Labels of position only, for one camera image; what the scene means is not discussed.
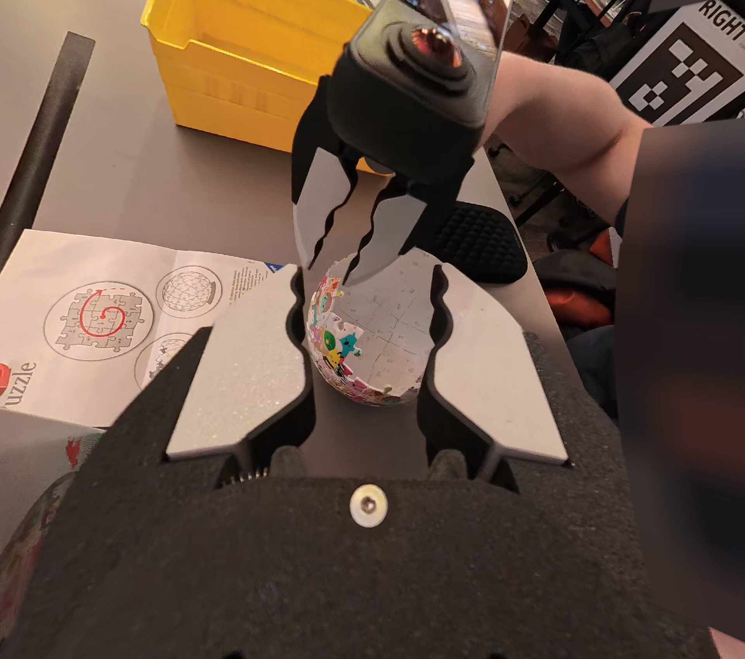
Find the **colourful puzzle ball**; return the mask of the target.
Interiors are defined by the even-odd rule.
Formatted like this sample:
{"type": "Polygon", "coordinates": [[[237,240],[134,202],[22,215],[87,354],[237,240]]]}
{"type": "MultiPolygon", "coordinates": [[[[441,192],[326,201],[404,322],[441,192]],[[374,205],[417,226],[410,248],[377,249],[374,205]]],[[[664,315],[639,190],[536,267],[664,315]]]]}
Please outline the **colourful puzzle ball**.
{"type": "Polygon", "coordinates": [[[414,248],[366,282],[342,283],[351,258],[332,263],[309,301],[308,353],[321,377],[350,401],[416,400],[433,347],[431,283],[439,259],[414,248]]]}

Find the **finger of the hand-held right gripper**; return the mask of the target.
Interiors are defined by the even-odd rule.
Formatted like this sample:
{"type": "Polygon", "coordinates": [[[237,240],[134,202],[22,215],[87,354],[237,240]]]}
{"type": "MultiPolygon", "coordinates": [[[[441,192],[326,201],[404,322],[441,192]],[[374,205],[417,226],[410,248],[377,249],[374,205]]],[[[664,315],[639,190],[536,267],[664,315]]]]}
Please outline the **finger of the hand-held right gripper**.
{"type": "Polygon", "coordinates": [[[293,152],[293,229],[304,269],[317,260],[336,211],[348,202],[358,181],[354,161],[322,147],[293,152]]]}
{"type": "Polygon", "coordinates": [[[366,282],[405,252],[406,243],[428,207],[425,199],[412,194],[410,188],[408,180],[390,179],[378,195],[369,231],[343,276],[344,286],[366,282]]]}

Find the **printed puzzle box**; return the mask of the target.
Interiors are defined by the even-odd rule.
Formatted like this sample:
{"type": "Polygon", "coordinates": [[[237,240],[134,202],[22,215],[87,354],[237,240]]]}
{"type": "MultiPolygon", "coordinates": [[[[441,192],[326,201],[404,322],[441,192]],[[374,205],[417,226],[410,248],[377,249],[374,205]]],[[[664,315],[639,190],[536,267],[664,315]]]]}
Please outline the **printed puzzle box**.
{"type": "Polygon", "coordinates": [[[1,636],[14,629],[62,499],[104,430],[1,411],[1,636]]]}

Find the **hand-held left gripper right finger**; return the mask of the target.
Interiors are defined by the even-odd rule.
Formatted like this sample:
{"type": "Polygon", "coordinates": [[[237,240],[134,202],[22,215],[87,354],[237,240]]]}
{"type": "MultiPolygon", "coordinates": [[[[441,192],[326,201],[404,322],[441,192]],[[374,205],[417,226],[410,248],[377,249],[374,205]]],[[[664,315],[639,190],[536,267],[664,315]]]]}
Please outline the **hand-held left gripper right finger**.
{"type": "Polygon", "coordinates": [[[563,465],[569,456],[517,320],[451,264],[433,268],[433,347],[417,424],[468,465],[505,459],[563,465]]]}

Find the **black wrist rest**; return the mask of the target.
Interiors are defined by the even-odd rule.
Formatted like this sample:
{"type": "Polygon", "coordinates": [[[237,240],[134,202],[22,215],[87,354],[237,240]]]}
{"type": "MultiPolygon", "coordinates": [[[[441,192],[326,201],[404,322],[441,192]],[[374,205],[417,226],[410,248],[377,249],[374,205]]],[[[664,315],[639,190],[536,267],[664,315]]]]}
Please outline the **black wrist rest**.
{"type": "Polygon", "coordinates": [[[419,248],[478,284],[513,284],[527,273],[525,249],[511,219],[471,202],[457,201],[419,248]]]}

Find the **person's leg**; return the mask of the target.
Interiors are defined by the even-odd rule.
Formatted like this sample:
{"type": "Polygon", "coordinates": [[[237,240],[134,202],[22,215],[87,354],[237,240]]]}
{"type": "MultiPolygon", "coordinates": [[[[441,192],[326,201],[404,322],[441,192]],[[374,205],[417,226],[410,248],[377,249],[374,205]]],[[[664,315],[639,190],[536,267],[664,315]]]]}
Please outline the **person's leg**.
{"type": "Polygon", "coordinates": [[[615,367],[615,326],[588,330],[566,343],[586,392],[619,425],[615,367]]]}

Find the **white instruction sheet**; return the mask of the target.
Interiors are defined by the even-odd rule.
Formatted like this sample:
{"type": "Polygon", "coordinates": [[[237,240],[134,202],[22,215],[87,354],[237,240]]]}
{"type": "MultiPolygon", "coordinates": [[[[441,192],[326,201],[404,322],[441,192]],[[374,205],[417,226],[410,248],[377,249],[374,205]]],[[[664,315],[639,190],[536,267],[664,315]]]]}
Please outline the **white instruction sheet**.
{"type": "Polygon", "coordinates": [[[106,428],[229,305],[282,269],[26,229],[2,269],[2,412],[106,428]]]}

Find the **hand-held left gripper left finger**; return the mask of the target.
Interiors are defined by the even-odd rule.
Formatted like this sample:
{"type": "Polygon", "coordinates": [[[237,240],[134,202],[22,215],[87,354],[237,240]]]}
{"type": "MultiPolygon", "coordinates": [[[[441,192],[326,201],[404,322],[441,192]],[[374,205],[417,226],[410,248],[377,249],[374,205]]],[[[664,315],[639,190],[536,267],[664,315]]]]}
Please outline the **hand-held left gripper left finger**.
{"type": "Polygon", "coordinates": [[[231,455],[269,462],[315,424],[303,346],[303,270],[286,265],[201,329],[165,371],[175,421],[170,462],[231,455]]]}

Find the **person's right forearm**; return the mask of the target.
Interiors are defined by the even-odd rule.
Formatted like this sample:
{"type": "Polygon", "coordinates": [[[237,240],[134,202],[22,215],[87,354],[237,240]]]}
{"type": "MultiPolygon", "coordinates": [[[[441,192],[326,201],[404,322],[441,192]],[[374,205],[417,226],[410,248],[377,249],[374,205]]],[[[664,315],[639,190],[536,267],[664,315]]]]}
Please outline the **person's right forearm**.
{"type": "Polygon", "coordinates": [[[600,77],[503,51],[480,146],[496,135],[614,225],[651,128],[600,77]]]}

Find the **black white marker sign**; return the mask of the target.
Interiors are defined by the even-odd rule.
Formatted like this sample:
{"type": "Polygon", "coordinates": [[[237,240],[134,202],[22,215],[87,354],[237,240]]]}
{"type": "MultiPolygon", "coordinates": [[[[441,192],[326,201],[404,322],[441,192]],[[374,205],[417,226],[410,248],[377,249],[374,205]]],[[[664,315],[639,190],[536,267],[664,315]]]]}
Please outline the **black white marker sign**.
{"type": "Polygon", "coordinates": [[[610,85],[654,126],[736,118],[743,113],[743,0],[680,7],[610,85]]]}

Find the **yellow plastic bin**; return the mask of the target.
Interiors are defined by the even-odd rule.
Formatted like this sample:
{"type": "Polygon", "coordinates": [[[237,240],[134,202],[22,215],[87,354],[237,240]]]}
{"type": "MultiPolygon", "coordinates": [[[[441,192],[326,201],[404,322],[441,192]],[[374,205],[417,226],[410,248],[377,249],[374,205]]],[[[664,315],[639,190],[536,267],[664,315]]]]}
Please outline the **yellow plastic bin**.
{"type": "Polygon", "coordinates": [[[352,0],[147,0],[174,122],[290,152],[321,76],[371,10],[352,0]]]}

